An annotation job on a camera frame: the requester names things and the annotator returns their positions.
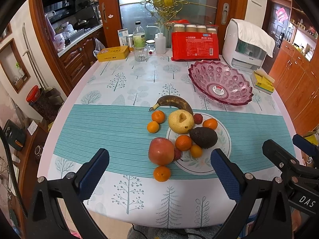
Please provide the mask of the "dark avocado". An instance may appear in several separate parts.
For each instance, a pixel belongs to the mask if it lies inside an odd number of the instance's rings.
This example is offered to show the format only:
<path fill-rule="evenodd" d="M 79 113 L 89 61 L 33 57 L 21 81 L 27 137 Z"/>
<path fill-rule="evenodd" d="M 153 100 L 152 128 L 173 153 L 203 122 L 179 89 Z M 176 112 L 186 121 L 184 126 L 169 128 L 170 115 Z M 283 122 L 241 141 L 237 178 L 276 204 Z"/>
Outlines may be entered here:
<path fill-rule="evenodd" d="M 203 149 L 213 147 L 218 141 L 217 133 L 208 127 L 193 128 L 189 131 L 189 136 L 196 145 Z"/>

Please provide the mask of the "small kumquat orange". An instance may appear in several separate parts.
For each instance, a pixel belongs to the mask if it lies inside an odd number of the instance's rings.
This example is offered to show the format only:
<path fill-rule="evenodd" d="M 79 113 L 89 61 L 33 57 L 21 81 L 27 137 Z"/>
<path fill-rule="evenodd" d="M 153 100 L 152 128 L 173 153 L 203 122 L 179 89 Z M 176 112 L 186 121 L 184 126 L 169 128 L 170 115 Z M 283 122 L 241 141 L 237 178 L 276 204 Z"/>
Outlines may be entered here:
<path fill-rule="evenodd" d="M 199 158 L 203 154 L 202 148 L 200 148 L 198 145 L 192 145 L 190 148 L 190 154 L 195 159 Z"/>

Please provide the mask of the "red lychee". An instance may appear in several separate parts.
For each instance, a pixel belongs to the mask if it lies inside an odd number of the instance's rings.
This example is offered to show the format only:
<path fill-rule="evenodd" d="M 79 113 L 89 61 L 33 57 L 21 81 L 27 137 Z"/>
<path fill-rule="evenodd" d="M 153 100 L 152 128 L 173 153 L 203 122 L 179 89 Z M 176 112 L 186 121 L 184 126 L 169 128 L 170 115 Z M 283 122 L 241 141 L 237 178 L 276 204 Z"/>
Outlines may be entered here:
<path fill-rule="evenodd" d="M 202 116 L 202 114 L 195 113 L 195 114 L 194 114 L 194 123 L 195 123 L 196 125 L 199 125 L 199 124 L 201 124 L 202 122 L 203 122 L 203 116 Z"/>
<path fill-rule="evenodd" d="M 175 148 L 174 149 L 174 161 L 179 160 L 182 157 L 182 151 L 179 149 Z"/>

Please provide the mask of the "mandarin orange front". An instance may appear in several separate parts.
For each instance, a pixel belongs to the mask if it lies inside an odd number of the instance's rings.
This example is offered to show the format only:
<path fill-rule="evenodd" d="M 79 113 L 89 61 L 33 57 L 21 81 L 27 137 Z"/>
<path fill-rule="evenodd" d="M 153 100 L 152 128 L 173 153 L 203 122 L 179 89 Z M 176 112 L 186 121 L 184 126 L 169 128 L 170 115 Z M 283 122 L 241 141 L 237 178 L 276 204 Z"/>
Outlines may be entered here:
<path fill-rule="evenodd" d="M 171 177 L 171 171 L 166 166 L 158 166 L 154 169 L 153 176 L 158 182 L 166 182 Z"/>

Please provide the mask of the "yellow pear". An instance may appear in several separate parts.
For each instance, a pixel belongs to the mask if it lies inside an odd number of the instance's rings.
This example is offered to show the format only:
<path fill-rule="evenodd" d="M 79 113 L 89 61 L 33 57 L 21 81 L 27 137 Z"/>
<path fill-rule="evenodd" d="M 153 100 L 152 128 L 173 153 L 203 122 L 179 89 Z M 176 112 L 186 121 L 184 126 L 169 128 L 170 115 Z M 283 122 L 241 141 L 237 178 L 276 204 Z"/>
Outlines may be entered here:
<path fill-rule="evenodd" d="M 177 134 L 187 134 L 195 125 L 194 117 L 186 110 L 175 110 L 168 117 L 168 124 Z"/>

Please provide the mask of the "red apple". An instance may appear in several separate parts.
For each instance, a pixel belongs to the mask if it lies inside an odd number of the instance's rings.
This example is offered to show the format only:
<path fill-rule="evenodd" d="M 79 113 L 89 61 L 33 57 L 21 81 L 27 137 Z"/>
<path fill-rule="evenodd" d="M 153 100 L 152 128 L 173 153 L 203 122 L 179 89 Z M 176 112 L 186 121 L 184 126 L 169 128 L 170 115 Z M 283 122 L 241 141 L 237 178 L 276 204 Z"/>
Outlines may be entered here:
<path fill-rule="evenodd" d="M 156 165 L 166 166 L 173 162 L 174 153 L 173 143 L 166 138 L 155 138 L 149 146 L 149 160 Z"/>

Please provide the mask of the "overripe brown banana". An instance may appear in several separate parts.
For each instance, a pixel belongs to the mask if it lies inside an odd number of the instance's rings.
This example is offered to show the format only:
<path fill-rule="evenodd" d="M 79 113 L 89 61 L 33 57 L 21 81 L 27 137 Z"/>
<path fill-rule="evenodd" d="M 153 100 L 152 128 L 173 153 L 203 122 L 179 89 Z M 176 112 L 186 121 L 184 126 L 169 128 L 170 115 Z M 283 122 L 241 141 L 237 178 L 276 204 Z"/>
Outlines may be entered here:
<path fill-rule="evenodd" d="M 157 103 L 155 103 L 155 105 L 149 108 L 149 111 L 155 111 L 160 106 L 174 106 L 178 108 L 179 110 L 185 110 L 189 112 L 191 115 L 194 114 L 189 103 L 179 96 L 173 96 L 173 95 L 161 96 L 157 100 Z"/>

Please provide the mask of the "yellow tissue pack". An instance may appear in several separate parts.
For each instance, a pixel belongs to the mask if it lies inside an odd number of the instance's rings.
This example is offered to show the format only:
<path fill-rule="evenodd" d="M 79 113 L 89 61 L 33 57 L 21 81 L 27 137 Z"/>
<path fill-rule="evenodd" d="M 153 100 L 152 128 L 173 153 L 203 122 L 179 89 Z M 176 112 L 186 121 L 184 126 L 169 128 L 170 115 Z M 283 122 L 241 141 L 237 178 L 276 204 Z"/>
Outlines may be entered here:
<path fill-rule="evenodd" d="M 272 79 L 262 69 L 253 71 L 251 74 L 251 81 L 253 86 L 267 94 L 272 94 L 275 91 Z"/>

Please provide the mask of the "pink glass fruit bowl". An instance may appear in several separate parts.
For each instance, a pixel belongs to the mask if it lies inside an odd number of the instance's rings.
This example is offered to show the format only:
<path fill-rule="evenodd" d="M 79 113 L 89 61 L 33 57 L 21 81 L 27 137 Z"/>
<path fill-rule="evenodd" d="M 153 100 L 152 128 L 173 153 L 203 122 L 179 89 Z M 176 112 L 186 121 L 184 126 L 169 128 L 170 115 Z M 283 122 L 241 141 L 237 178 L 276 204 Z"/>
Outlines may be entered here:
<path fill-rule="evenodd" d="M 193 84 L 212 100 L 231 106 L 244 106 L 252 101 L 249 81 L 220 61 L 196 61 L 188 73 Z"/>

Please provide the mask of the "white appliance with cloth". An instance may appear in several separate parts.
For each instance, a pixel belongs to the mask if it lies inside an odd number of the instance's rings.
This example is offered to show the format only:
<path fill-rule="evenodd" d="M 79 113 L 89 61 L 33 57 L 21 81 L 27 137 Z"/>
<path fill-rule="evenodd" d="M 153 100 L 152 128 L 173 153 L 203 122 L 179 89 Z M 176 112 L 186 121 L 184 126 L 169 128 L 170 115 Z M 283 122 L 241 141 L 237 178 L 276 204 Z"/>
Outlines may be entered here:
<path fill-rule="evenodd" d="M 223 59 L 235 69 L 252 72 L 263 65 L 266 57 L 273 57 L 274 39 L 250 22 L 231 19 L 224 37 Z"/>

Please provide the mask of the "red lid dark bin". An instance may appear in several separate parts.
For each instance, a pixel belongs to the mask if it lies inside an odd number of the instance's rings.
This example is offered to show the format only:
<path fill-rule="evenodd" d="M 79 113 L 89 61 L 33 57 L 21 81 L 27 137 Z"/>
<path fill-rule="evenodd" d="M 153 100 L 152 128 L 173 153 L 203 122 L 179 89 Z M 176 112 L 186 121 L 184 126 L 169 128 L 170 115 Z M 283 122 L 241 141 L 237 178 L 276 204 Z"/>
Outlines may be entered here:
<path fill-rule="evenodd" d="M 55 121 L 58 111 L 42 88 L 35 85 L 28 93 L 26 101 L 48 123 Z"/>

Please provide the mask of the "patterned tablecloth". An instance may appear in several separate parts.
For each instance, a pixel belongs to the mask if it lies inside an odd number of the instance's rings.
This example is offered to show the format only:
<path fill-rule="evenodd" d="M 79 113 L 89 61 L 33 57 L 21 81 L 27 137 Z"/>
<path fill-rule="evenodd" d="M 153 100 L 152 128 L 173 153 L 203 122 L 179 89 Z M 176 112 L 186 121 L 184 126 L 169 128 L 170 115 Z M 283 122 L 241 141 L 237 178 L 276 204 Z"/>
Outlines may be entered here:
<path fill-rule="evenodd" d="M 38 175 L 60 179 L 77 171 L 100 148 L 110 163 L 85 206 L 96 213 L 149 227 L 194 228 L 221 224 L 234 207 L 210 164 L 211 150 L 189 152 L 169 165 L 168 181 L 154 179 L 148 150 L 155 138 L 175 141 L 167 122 L 147 131 L 150 107 L 164 95 L 185 99 L 203 118 L 218 121 L 216 147 L 245 173 L 272 180 L 280 171 L 262 153 L 272 139 L 296 158 L 294 126 L 278 94 L 254 90 L 252 101 L 229 106 L 210 100 L 189 78 L 189 62 L 170 52 L 136 62 L 96 62 L 68 96 L 46 140 Z"/>

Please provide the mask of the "red paper cup package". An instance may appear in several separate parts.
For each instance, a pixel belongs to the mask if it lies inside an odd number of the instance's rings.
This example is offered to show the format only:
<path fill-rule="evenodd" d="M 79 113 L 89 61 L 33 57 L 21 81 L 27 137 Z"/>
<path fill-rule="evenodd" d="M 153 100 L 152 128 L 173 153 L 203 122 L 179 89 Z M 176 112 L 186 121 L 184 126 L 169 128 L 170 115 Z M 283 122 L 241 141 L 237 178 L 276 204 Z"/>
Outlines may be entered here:
<path fill-rule="evenodd" d="M 191 24 L 187 20 L 169 22 L 172 27 L 172 61 L 218 61 L 217 25 Z"/>

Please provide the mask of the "white squeeze bottle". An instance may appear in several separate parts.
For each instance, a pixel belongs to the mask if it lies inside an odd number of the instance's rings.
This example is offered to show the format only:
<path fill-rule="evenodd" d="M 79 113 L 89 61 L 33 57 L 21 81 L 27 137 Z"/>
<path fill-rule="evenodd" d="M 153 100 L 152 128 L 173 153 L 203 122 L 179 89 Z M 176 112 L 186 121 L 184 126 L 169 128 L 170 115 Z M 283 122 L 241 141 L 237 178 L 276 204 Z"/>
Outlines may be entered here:
<path fill-rule="evenodd" d="M 157 55 L 164 55 L 166 53 L 166 37 L 158 26 L 147 25 L 146 28 L 155 28 L 158 30 L 157 37 L 155 38 L 155 53 Z"/>

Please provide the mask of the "small glass jar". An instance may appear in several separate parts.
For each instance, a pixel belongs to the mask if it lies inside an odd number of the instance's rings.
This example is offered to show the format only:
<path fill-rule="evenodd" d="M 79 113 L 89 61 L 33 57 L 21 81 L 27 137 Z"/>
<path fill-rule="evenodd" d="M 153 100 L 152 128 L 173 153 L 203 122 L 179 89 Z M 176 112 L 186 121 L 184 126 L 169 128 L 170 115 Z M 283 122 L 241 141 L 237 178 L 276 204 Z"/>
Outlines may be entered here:
<path fill-rule="evenodd" d="M 146 44 L 148 46 L 149 54 L 151 55 L 152 53 L 155 52 L 155 40 L 154 39 L 146 40 Z"/>

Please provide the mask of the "clear drinking glass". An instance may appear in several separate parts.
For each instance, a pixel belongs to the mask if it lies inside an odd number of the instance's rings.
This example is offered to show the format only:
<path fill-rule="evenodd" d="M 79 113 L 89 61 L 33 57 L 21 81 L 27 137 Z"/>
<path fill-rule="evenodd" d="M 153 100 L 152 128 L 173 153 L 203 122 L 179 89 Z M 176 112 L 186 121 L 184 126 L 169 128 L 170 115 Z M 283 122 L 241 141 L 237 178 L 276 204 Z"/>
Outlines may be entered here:
<path fill-rule="evenodd" d="M 149 59 L 149 48 L 146 43 L 142 45 L 136 46 L 133 45 L 134 48 L 134 57 L 137 62 L 147 62 Z"/>

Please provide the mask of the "yellow tin box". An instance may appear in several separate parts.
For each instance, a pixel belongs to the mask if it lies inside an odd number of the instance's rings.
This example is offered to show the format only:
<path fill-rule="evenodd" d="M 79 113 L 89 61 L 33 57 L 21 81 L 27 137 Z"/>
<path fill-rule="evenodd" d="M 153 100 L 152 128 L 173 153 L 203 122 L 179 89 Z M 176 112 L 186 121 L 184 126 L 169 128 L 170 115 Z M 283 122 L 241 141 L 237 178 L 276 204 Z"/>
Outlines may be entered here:
<path fill-rule="evenodd" d="M 128 54 L 129 54 L 129 48 L 127 45 L 117 46 L 117 47 L 102 49 L 97 54 L 97 59 L 99 62 L 123 60 L 128 57 Z"/>

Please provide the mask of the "green label plastic bottle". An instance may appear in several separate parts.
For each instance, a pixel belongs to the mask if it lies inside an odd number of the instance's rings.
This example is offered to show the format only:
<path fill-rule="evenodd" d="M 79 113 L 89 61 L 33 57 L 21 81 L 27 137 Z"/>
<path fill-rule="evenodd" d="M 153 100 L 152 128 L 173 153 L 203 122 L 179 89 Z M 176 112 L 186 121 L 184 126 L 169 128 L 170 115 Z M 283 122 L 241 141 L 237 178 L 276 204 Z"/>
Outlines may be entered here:
<path fill-rule="evenodd" d="M 135 29 L 133 31 L 134 46 L 136 48 L 142 48 L 146 45 L 146 32 L 141 26 L 140 21 L 135 22 Z"/>

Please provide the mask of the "small metal can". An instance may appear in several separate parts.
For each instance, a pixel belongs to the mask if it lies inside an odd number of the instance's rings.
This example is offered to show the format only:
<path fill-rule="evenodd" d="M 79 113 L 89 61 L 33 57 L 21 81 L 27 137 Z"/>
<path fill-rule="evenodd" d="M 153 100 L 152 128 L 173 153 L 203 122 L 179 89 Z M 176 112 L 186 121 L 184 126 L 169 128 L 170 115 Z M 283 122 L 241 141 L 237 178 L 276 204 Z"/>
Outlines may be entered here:
<path fill-rule="evenodd" d="M 134 51 L 134 37 L 133 37 L 133 34 L 128 34 L 127 35 L 127 46 L 129 48 L 130 52 Z"/>

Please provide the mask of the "gold door ornament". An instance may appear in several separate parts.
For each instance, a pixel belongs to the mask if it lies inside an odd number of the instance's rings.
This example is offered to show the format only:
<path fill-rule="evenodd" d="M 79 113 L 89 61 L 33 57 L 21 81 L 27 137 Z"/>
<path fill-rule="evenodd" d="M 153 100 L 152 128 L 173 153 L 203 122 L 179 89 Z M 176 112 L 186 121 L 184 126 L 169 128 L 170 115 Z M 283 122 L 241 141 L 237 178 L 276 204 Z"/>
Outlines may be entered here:
<path fill-rule="evenodd" d="M 142 0 L 144 11 L 161 27 L 169 22 L 188 20 L 191 23 L 214 24 L 218 0 Z"/>

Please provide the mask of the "white blue carton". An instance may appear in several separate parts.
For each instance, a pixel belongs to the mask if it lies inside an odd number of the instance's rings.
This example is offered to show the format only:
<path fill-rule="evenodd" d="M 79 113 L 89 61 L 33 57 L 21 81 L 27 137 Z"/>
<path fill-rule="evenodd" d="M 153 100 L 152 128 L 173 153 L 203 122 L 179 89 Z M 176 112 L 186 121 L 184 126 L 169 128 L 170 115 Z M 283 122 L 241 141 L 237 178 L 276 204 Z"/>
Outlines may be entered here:
<path fill-rule="evenodd" d="M 128 28 L 117 30 L 120 46 L 127 45 Z"/>

